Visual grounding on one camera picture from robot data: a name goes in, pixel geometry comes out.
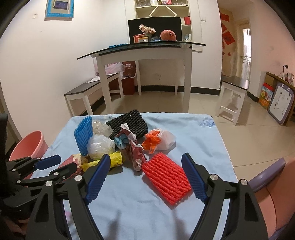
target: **light blue tablecloth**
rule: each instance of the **light blue tablecloth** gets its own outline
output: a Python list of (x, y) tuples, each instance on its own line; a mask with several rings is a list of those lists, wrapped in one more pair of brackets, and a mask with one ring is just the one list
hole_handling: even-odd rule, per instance
[[(164, 152), (181, 166), (181, 156), (188, 152), (197, 164), (223, 180), (237, 182), (230, 157), (220, 133), (209, 115), (189, 113), (143, 113), (148, 130), (162, 128), (176, 136), (176, 146)], [(62, 162), (79, 153), (74, 130), (84, 117), (73, 117), (44, 155), (59, 154)], [(106, 116), (93, 116), (103, 122)], [(47, 176), (57, 166), (34, 172), (33, 177)], [(68, 201), (65, 210), (70, 211)], [(229, 201), (225, 200), (214, 239), (222, 236)], [(204, 204), (190, 194), (176, 207), (164, 202), (144, 173), (134, 172), (126, 163), (109, 174), (89, 209), (105, 240), (188, 240)], [(68, 219), (73, 239), (79, 239), (72, 219)]]

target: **picture frame on wall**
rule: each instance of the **picture frame on wall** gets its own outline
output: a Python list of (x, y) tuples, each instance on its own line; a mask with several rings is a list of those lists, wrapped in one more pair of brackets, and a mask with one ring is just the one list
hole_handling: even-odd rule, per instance
[(47, 0), (45, 20), (71, 21), (74, 17), (74, 0)]

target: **wall socket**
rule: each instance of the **wall socket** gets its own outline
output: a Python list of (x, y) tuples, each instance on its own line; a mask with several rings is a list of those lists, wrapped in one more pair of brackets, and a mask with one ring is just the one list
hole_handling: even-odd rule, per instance
[(154, 78), (155, 78), (156, 80), (159, 80), (159, 81), (160, 81), (162, 77), (161, 77), (161, 74), (160, 74), (160, 73), (155, 73), (155, 74), (154, 74)]

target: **yellow plastic bag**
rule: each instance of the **yellow plastic bag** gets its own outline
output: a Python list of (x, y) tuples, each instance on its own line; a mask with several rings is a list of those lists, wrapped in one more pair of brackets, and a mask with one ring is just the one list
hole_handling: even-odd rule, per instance
[[(111, 168), (113, 167), (117, 167), (117, 166), (121, 166), (123, 164), (122, 162), (122, 155), (120, 152), (114, 152), (111, 153), (110, 155), (111, 158)], [(81, 165), (81, 168), (83, 169), (83, 172), (86, 172), (86, 170), (89, 167), (93, 167), (96, 166), (99, 163), (100, 159), (94, 162), (90, 162), (90, 163), (84, 163)]]

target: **black baseboard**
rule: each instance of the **black baseboard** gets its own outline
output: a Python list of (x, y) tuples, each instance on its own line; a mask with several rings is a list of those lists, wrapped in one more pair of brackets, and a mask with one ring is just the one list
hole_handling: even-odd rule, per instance
[[(174, 92), (175, 86), (166, 85), (142, 85), (141, 91), (143, 92)], [(184, 86), (178, 86), (177, 91), (179, 93), (184, 92)], [(191, 87), (191, 93), (202, 93), (210, 95), (219, 95), (220, 90), (203, 88), (203, 87)]]
[(257, 102), (258, 103), (259, 98), (258, 97), (255, 97), (252, 93), (247, 92), (247, 96), (249, 98), (251, 98), (254, 102)]
[[(175, 86), (166, 86), (166, 85), (142, 85), (142, 92), (174, 92)], [(178, 92), (184, 92), (184, 86), (178, 86)], [(203, 88), (203, 87), (191, 87), (191, 93), (202, 93), (209, 95), (219, 95), (220, 90)], [(102, 96), (94, 104), (91, 105), (92, 112), (95, 112), (102, 104), (104, 104), (104, 97)], [(83, 112), (80, 116), (87, 116), (87, 111)]]

